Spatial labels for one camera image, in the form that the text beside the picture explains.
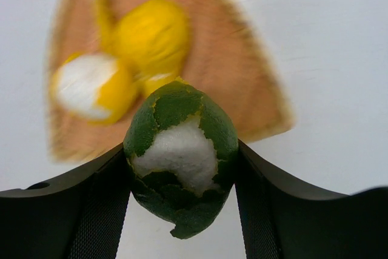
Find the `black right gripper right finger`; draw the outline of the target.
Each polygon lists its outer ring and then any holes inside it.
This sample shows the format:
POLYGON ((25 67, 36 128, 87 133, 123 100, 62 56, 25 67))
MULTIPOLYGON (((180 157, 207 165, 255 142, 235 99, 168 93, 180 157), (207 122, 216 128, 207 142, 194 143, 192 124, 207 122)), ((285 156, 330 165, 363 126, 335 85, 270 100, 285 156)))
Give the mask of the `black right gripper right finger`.
POLYGON ((239 144, 235 181, 247 258, 386 258, 387 188, 307 183, 239 144))

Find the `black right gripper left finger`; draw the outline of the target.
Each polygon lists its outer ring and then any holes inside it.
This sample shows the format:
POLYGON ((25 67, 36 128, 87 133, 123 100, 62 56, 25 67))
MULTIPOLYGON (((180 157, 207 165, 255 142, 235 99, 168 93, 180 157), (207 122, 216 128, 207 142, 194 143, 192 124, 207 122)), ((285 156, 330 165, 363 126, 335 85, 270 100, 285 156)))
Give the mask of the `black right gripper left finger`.
POLYGON ((1 258, 115 258, 130 196, 123 146, 1 192, 1 258))

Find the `green peeled fake lime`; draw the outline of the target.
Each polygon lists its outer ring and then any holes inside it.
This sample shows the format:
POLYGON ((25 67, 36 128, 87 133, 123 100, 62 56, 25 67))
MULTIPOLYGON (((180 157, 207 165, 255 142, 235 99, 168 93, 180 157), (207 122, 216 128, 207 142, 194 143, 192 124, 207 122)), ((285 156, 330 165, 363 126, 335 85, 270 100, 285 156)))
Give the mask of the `green peeled fake lime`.
POLYGON ((174 80, 135 113, 123 142, 135 200, 191 238, 215 220, 235 179, 238 135, 202 91, 174 80))

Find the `yellow peeled fake lemon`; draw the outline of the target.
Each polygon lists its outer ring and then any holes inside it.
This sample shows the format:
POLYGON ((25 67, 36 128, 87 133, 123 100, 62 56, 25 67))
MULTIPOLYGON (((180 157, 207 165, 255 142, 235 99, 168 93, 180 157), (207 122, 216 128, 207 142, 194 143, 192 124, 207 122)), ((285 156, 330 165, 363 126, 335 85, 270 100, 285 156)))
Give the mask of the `yellow peeled fake lemon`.
POLYGON ((105 53, 75 55, 52 77, 53 99, 70 113, 95 123, 119 121, 139 95, 130 68, 105 53))

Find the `yellow fake pear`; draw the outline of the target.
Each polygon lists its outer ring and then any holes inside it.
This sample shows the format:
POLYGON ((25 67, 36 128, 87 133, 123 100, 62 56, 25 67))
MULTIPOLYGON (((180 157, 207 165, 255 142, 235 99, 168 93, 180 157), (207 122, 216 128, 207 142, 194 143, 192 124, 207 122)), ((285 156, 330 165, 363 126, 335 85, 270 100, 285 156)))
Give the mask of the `yellow fake pear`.
POLYGON ((191 45, 189 17, 171 0, 148 0, 114 20, 109 0, 93 0, 103 51, 130 67, 144 97, 174 81, 191 45))

